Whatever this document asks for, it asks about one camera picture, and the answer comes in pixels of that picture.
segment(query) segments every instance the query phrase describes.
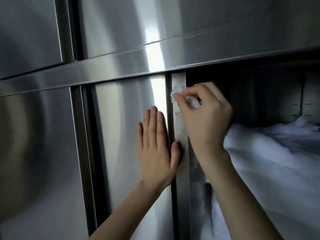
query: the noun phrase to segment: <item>hand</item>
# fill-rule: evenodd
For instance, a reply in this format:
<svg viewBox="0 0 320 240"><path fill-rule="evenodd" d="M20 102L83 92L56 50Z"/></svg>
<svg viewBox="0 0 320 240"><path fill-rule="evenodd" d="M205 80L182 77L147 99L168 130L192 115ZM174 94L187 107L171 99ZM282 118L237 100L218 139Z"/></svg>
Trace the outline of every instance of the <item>hand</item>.
<svg viewBox="0 0 320 240"><path fill-rule="evenodd" d="M198 160L203 157L220 157L224 137L232 117L232 107L213 82L199 83L182 91L182 94L199 97L198 110L189 108L185 97L173 96L183 115L192 148Z"/></svg>
<svg viewBox="0 0 320 240"><path fill-rule="evenodd" d="M138 123L138 153L142 169L142 182L160 194L176 175L180 158L178 143L171 146L171 160L166 143L164 116L156 107L144 113L143 128Z"/></svg>

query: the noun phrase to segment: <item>white cloth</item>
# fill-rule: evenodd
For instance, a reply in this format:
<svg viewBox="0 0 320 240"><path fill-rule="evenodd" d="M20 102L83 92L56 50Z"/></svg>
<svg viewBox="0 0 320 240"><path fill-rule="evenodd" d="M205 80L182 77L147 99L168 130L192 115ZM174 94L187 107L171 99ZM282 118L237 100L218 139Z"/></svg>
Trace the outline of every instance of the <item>white cloth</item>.
<svg viewBox="0 0 320 240"><path fill-rule="evenodd" d="M224 148L282 237L320 239L320 132L299 118L248 129L232 125ZM231 239L215 195L214 239Z"/></svg>
<svg viewBox="0 0 320 240"><path fill-rule="evenodd" d="M171 102L173 104L173 113L176 116L182 116L182 114L181 114L180 108L177 104L177 101L174 98L174 94L175 93L181 94L182 90L185 90L185 88L180 85L175 85L172 89L171 94L170 94ZM185 96L185 98L186 98L186 101L191 109L199 109L200 108L200 103L197 100L197 98L195 98L194 96Z"/></svg>

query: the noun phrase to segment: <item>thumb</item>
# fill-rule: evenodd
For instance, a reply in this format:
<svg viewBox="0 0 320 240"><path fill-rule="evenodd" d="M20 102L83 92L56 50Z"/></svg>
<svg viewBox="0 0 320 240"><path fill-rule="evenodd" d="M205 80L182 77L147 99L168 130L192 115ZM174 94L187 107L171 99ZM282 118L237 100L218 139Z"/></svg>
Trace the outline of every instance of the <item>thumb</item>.
<svg viewBox="0 0 320 240"><path fill-rule="evenodd" d="M177 101L182 115L185 115L187 112L190 111L186 98L183 95L179 93L174 93L173 97Z"/></svg>
<svg viewBox="0 0 320 240"><path fill-rule="evenodd" d="M171 145L171 160L170 160L170 169L176 174L179 165L180 150L178 143L174 141Z"/></svg>

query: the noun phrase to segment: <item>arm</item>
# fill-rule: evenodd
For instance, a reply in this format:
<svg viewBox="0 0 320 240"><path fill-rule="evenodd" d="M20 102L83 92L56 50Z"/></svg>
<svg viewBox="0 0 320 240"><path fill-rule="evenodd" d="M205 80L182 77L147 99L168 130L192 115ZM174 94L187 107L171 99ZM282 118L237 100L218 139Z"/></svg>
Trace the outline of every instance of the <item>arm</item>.
<svg viewBox="0 0 320 240"><path fill-rule="evenodd" d="M191 110L180 94L178 102L190 142L201 168L212 185L230 236L233 240L281 240L254 195L234 169L223 148L232 117L232 107L212 83L196 84L183 91L201 99L198 110Z"/></svg>
<svg viewBox="0 0 320 240"><path fill-rule="evenodd" d="M180 157L177 142L166 144L164 117L156 107L146 110L143 127L137 129L142 180L88 240L129 240L162 191L171 184Z"/></svg>

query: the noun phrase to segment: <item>forearm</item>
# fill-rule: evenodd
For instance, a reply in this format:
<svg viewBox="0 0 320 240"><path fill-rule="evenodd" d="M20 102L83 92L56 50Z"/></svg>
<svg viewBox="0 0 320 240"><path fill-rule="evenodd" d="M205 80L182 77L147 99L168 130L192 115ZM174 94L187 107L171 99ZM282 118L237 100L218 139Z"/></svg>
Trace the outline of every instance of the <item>forearm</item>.
<svg viewBox="0 0 320 240"><path fill-rule="evenodd" d="M265 211L234 169L227 152L199 160L212 185L233 240L282 239Z"/></svg>
<svg viewBox="0 0 320 240"><path fill-rule="evenodd" d="M139 182L89 240L129 240L158 196Z"/></svg>

